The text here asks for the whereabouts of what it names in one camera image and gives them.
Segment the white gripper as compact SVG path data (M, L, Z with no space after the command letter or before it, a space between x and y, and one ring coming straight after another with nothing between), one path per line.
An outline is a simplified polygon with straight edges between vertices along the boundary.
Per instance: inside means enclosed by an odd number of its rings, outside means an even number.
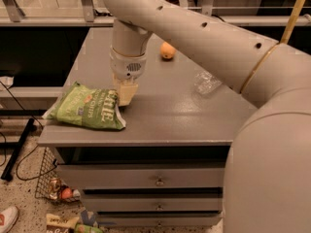
M119 106L128 106L138 90L139 78L145 71L147 55L127 56L110 47L110 67L113 72L114 88L119 96Z

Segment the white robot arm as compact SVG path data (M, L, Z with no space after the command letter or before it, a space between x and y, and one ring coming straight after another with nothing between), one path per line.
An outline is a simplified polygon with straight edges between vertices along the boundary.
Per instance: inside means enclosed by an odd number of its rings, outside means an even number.
M224 233L311 233L311 57L164 0L104 0L257 107L225 165Z

